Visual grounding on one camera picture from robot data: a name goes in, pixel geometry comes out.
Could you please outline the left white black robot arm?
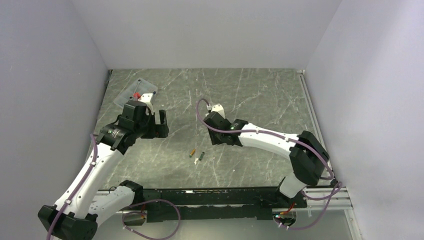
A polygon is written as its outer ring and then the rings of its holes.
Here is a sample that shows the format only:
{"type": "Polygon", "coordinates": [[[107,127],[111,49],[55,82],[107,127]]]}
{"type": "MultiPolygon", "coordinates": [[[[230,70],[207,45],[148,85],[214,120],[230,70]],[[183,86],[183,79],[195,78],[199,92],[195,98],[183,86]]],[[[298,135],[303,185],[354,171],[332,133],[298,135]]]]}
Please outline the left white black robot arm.
{"type": "Polygon", "coordinates": [[[121,182],[99,203],[93,203],[93,199],[137,139],[168,137],[166,111],[158,113],[156,123],[151,103],[129,100],[114,122],[105,125],[97,136],[90,136],[92,152],[72,184],[54,205],[43,205],[37,214],[47,230],[46,239],[91,240],[97,228],[115,212],[125,207],[137,210],[143,205],[143,186],[130,180],[121,182]]]}

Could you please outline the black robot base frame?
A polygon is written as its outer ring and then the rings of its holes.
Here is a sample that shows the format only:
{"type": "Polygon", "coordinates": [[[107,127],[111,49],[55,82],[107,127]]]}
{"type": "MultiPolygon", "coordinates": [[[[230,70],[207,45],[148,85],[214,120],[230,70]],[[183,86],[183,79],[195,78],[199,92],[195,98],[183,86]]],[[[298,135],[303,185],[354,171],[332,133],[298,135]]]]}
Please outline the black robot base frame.
{"type": "Polygon", "coordinates": [[[272,220],[289,208],[304,209],[301,193],[283,196],[276,186],[229,188],[145,188],[143,194],[124,207],[146,212],[148,223],[171,220],[242,219],[272,220]]]}

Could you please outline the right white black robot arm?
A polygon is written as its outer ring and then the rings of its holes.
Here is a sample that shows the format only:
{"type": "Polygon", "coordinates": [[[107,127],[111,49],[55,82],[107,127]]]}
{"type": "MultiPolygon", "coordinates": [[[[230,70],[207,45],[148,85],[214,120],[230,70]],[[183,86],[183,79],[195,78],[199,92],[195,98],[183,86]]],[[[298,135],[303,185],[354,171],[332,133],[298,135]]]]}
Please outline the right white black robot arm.
{"type": "Polygon", "coordinates": [[[213,145],[257,148],[290,160],[292,172],[283,177],[275,194],[276,203],[282,208],[289,207],[305,187],[316,186],[329,166],[329,154],[309,131],[301,134],[271,131],[245,120],[230,122],[216,111],[207,114],[202,122],[213,145]]]}

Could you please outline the green AA battery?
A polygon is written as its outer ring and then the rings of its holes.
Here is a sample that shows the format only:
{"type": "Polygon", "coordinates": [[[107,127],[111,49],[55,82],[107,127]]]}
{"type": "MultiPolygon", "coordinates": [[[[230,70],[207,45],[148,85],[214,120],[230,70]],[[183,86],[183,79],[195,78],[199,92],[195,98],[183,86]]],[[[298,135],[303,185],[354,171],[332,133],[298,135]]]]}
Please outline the green AA battery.
{"type": "Polygon", "coordinates": [[[203,159],[204,155],[205,155],[205,152],[202,151],[201,154],[200,154],[200,156],[199,156],[199,158],[198,158],[198,160],[201,161],[203,159]]]}

